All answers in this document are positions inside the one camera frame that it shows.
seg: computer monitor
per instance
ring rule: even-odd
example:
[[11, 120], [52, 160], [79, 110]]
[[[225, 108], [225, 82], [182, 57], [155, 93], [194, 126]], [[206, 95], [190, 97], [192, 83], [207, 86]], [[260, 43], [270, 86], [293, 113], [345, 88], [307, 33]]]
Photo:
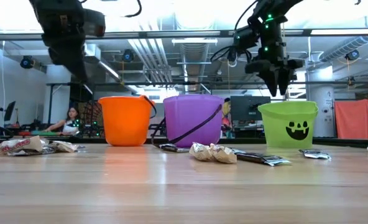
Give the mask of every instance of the computer monitor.
[[4, 114], [4, 121], [10, 121], [11, 115], [12, 115], [12, 112], [14, 111], [15, 105], [16, 105], [15, 101], [9, 103], [9, 105], [7, 106], [7, 109], [6, 109], [6, 114]]
[[269, 96], [232, 96], [231, 120], [234, 126], [246, 126], [252, 121], [262, 120], [258, 106], [270, 103]]

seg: green bucket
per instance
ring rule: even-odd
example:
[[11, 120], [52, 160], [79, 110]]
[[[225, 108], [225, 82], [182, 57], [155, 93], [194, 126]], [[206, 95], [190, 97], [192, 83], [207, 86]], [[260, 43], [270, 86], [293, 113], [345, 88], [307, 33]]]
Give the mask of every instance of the green bucket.
[[310, 148], [318, 107], [313, 101], [286, 101], [258, 107], [268, 147]]

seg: plastic pail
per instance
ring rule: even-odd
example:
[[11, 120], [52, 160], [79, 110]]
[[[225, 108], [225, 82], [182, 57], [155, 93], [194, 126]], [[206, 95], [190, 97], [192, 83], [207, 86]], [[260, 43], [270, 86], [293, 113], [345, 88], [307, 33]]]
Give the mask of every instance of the plastic pail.
[[312, 101], [268, 103], [258, 107], [269, 147], [310, 148], [318, 107]]
[[104, 132], [113, 146], [140, 146], [147, 140], [151, 101], [146, 96], [110, 96], [98, 100], [103, 107]]
[[[180, 137], [187, 131], [208, 119], [224, 100], [211, 95], [182, 95], [166, 98], [165, 107], [167, 138], [170, 140]], [[187, 137], [178, 141], [178, 147], [190, 147], [193, 142], [209, 145], [216, 144], [220, 139], [221, 110], [204, 126]]]

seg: pillar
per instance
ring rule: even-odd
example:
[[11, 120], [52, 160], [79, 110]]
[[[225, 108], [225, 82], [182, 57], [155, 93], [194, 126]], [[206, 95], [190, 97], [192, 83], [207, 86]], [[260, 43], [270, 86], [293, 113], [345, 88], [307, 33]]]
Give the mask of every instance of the pillar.
[[[333, 67], [307, 71], [307, 80], [312, 82], [332, 81]], [[314, 137], [333, 138], [334, 134], [334, 88], [333, 84], [307, 85], [307, 100], [315, 101], [318, 115], [314, 123]]]
[[[71, 73], [62, 65], [49, 65], [47, 67], [47, 82], [46, 83], [68, 83], [71, 81]], [[51, 120], [52, 124], [67, 118], [67, 111], [70, 106], [70, 91], [69, 86], [55, 85], [53, 90]], [[50, 104], [50, 86], [45, 90], [45, 104], [43, 110], [43, 123], [48, 122], [48, 107]]]

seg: orange bucket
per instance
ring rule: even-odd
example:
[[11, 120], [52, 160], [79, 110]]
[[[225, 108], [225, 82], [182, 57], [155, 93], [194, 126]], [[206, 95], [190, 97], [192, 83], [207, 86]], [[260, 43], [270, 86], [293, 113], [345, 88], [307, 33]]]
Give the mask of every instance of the orange bucket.
[[100, 98], [103, 107], [105, 139], [112, 146], [140, 146], [147, 140], [151, 108], [146, 96]]

